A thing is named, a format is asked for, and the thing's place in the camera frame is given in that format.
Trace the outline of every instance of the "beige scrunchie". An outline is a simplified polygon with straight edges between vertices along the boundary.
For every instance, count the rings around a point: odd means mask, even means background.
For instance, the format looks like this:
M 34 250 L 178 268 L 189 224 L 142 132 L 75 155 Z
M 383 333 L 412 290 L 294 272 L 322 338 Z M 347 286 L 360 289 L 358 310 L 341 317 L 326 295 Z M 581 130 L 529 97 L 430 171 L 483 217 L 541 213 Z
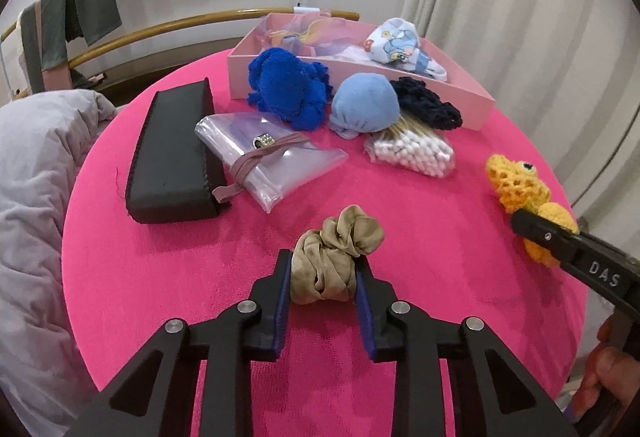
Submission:
M 299 305 L 318 300 L 347 301 L 355 296 L 353 258 L 370 255 L 385 239 L 375 218 L 357 205 L 330 216 L 322 229 L 300 237 L 291 258 L 291 300 Z

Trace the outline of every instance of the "pink table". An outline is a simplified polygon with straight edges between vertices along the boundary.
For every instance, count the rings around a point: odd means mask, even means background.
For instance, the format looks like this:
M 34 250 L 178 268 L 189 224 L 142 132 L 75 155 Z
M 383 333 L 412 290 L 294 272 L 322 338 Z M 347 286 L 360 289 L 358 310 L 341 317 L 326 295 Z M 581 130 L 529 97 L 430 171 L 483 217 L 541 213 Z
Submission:
M 209 221 L 143 226 L 127 215 L 129 165 L 156 92 L 208 77 L 218 113 L 250 109 L 229 98 L 227 55 L 180 68 L 138 96 L 98 139 L 76 181 L 63 239 L 64 290 L 97 386 L 162 322 L 217 316 L 271 274 L 280 248 L 293 248 L 307 229 L 356 203 L 386 232 L 369 257 L 376 277 L 432 317 L 456 323 L 481 317 L 557 395 L 580 341 L 586 289 L 532 263 L 511 233 L 484 177 L 492 153 L 536 165 L 553 198 L 567 204 L 540 154 L 497 110 L 481 131 L 449 135 L 458 166 L 446 179 L 374 165 L 362 151 L 363 136 L 347 141 L 322 128 L 312 140 L 340 147 L 350 159 L 271 214 L 242 194 Z M 367 360 L 352 304 L 292 306 L 282 357 L 253 368 L 255 435 L 388 437 L 393 389 L 394 366 Z

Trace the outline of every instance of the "yellow crochet toy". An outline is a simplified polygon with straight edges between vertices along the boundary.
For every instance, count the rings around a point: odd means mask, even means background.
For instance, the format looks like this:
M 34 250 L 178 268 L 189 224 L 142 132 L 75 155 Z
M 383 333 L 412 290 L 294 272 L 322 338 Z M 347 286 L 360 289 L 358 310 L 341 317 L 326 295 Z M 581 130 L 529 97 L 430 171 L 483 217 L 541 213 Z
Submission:
M 540 180 L 532 164 L 511 161 L 503 155 L 494 154 L 486 162 L 486 175 L 507 213 L 524 208 L 568 231 L 578 233 L 578 226 L 571 213 L 560 204 L 549 202 L 551 191 Z M 548 249 L 537 243 L 525 239 L 524 247 L 533 261 L 547 267 L 560 265 Z
M 538 178 L 535 166 L 528 162 L 514 162 L 494 154 L 486 162 L 486 176 L 507 213 L 520 208 L 536 213 L 551 197 L 549 188 Z

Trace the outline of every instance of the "green cloth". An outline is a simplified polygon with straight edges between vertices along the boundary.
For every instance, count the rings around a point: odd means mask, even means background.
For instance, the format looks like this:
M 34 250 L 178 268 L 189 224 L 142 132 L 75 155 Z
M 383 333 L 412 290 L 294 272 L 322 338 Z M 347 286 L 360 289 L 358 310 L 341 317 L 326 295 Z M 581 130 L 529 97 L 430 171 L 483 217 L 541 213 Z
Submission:
M 75 0 L 78 21 L 91 46 L 122 25 L 116 0 Z
M 42 70 L 68 61 L 65 14 L 66 0 L 42 0 Z
M 22 11 L 22 15 L 20 16 L 22 46 L 24 47 L 24 62 L 27 65 L 27 75 L 29 76 L 32 94 L 44 92 L 35 5 L 36 4 L 33 3 L 28 6 L 24 11 Z
M 66 0 L 65 31 L 66 41 L 68 42 L 82 37 L 82 29 L 78 21 L 78 10 L 76 9 L 76 0 Z

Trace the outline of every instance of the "fabric wrapped ball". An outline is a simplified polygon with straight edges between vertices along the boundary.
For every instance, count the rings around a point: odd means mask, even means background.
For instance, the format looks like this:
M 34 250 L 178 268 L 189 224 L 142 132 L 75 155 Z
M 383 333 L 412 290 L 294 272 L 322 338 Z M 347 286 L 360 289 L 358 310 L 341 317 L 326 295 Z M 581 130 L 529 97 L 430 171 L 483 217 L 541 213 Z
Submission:
M 329 128 L 344 139 L 389 128 L 400 119 L 398 96 L 381 74 L 357 73 L 334 96 Z

